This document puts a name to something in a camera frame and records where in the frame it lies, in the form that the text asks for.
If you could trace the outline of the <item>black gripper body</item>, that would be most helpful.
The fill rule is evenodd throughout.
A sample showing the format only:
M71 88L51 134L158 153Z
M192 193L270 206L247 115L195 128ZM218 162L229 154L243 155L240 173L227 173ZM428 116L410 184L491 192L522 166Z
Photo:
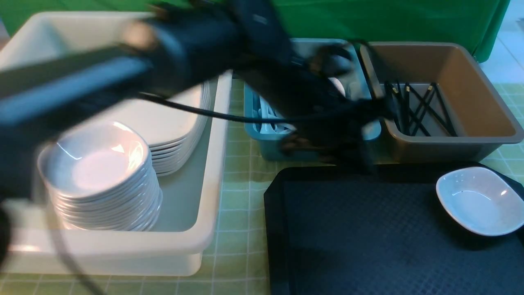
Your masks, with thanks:
M369 47L367 41L326 43L309 58L292 45L279 56L246 59L246 83L283 115L295 131L279 142L283 154L312 151L335 166L373 168L363 128L379 119L393 119L393 103L385 97L347 98L331 82L348 74L348 49Z

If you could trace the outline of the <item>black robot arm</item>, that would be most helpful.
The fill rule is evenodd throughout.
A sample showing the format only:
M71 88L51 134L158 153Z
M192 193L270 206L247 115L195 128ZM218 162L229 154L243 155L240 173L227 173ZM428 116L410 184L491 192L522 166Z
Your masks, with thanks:
M365 125L395 118L384 98L352 101L330 81L331 56L349 59L329 44L306 60L294 50L270 0L168 2L134 19L116 45L1 72L1 202L32 197L34 154L45 142L108 110L127 97L213 119L264 123L169 102L168 98L233 70L296 132L284 153L316 151L323 162L373 169Z

